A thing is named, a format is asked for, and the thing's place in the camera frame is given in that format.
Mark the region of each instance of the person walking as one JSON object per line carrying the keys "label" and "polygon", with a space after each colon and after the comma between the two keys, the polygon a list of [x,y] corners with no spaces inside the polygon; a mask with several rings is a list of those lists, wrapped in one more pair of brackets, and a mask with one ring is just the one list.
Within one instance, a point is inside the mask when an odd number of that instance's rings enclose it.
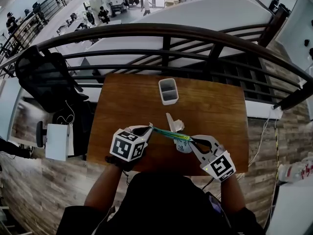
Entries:
{"label": "person walking", "polygon": [[150,11],[150,4],[151,4],[152,6],[155,6],[155,4],[150,3],[149,0],[145,0],[145,1],[143,2],[143,7],[141,8],[141,11],[143,10],[143,8],[145,9],[145,13],[143,13],[143,16],[145,16],[145,15],[151,13],[151,11]]}

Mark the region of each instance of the curved handrail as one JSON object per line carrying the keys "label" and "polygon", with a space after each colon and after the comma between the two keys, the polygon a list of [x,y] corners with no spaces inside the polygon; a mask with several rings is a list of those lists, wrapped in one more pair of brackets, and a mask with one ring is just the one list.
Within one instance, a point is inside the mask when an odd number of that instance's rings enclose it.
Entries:
{"label": "curved handrail", "polygon": [[[85,40],[123,36],[169,36],[182,39],[191,39],[194,41],[212,42],[214,44],[219,44],[244,52],[255,53],[259,57],[271,61],[300,76],[306,81],[313,83],[313,77],[306,74],[295,64],[282,59],[279,55],[269,49],[251,43],[247,40],[231,36],[229,34],[193,26],[165,23],[130,23],[108,25],[64,34],[62,36],[58,36],[38,44],[38,48],[40,51],[43,51],[60,45],[66,45]],[[5,68],[6,66],[15,62],[20,54],[21,53],[15,55],[11,59],[7,60],[4,64],[0,65],[0,69]]]}

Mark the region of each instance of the wooden tabletop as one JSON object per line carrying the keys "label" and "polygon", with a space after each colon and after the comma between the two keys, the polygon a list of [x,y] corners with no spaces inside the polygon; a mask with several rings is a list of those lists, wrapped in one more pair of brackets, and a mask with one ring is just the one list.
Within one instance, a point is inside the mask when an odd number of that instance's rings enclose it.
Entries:
{"label": "wooden tabletop", "polygon": [[[154,75],[110,74],[106,77],[93,120],[87,160],[106,164],[113,134],[132,125],[170,130],[166,113],[180,119],[187,135],[214,136],[231,154],[237,172],[248,171],[246,105],[239,87],[175,77],[179,99],[163,105],[158,82],[168,78]],[[152,133],[146,155],[136,171],[171,170],[186,176],[207,175],[193,153],[176,150],[173,140]]]}

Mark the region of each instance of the white shirt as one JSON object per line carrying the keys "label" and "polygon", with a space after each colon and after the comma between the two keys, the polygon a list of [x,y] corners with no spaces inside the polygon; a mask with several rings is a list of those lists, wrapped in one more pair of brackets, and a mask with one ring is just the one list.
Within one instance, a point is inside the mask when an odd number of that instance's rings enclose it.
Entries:
{"label": "white shirt", "polygon": [[145,0],[143,3],[145,10],[150,10],[149,0]]}

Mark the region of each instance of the person's arm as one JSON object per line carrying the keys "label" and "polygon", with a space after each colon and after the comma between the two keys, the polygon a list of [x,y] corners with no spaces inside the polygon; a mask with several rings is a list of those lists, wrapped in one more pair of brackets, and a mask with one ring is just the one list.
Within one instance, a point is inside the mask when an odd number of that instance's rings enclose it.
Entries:
{"label": "person's arm", "polygon": [[241,192],[236,175],[233,174],[221,184],[222,208],[226,214],[233,214],[244,207],[245,198]]}
{"label": "person's arm", "polygon": [[246,235],[265,235],[253,212],[246,208],[236,175],[233,174],[221,184],[222,208],[234,231]]}
{"label": "person's arm", "polygon": [[108,213],[112,207],[121,175],[121,168],[114,164],[108,165],[88,193],[84,206]]}

